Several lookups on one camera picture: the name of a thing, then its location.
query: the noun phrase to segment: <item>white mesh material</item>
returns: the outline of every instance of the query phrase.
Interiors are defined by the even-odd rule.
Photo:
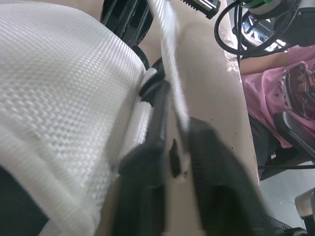
[[[0,165],[66,235],[97,227],[108,159],[144,73],[125,43],[79,10],[0,3]]]

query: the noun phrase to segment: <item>black cable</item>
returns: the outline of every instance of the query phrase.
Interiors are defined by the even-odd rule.
[[[234,48],[231,48],[229,46],[227,46],[222,39],[220,38],[220,34],[219,34],[219,26],[220,23],[223,19],[223,17],[235,6],[239,5],[241,3],[241,0],[236,0],[235,2],[233,2],[232,4],[230,4],[227,8],[225,8],[222,13],[218,16],[218,19],[215,23],[215,39],[217,41],[217,43],[227,52],[229,53],[233,53],[236,55],[241,55],[241,56],[252,56],[255,55],[256,57],[260,56],[260,52],[262,50],[264,50],[265,48],[269,47],[270,45],[272,45],[290,26],[291,22],[293,21],[298,9],[299,9],[299,5],[300,5],[301,0],[288,0],[288,3],[290,3],[290,9],[284,19],[284,21],[281,23],[281,26],[279,27],[279,29],[264,43],[262,43],[261,45],[246,50],[246,51],[242,51],[242,50],[237,50]]]
[[[258,169],[266,170],[307,170],[315,169],[315,165],[305,165],[305,166],[258,166]]]
[[[238,10],[238,6],[234,7],[234,30],[235,30],[235,35],[237,37],[238,34],[238,26],[237,26],[237,11]]]
[[[242,16],[243,8],[238,6],[238,24],[237,24],[237,50],[242,50]],[[237,55],[238,66],[240,66],[241,56]]]

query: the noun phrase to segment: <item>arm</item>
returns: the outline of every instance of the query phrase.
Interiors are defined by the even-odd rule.
[[[275,53],[259,58],[246,58],[240,62],[241,75],[261,73],[265,70],[289,65],[288,53]]]

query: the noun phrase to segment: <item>beige table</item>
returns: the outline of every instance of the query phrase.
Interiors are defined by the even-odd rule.
[[[103,0],[45,0],[76,7],[100,19]],[[178,68],[183,81],[185,96],[191,116],[209,122],[221,139],[243,162],[254,183],[258,184],[256,158],[253,148],[248,113],[235,56],[224,52],[214,39],[216,17],[208,20],[202,13],[194,11],[180,0],[171,0],[181,23],[178,41]],[[226,0],[221,0],[221,10]],[[232,44],[229,18],[221,25],[221,37]],[[160,57],[160,43],[156,22],[153,22],[140,47],[150,64]],[[168,148],[175,130],[168,129]],[[167,191],[167,233],[172,236],[203,235],[191,184],[187,181],[169,178]],[[107,199],[102,222],[97,235],[106,235],[106,225],[111,217],[112,201]]]

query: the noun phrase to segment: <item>white rope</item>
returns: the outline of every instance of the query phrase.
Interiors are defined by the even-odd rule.
[[[165,76],[172,86],[177,125],[181,135],[187,136],[189,132],[189,115],[175,59],[178,23],[176,14],[167,0],[148,0],[148,2],[159,24],[163,66]]]

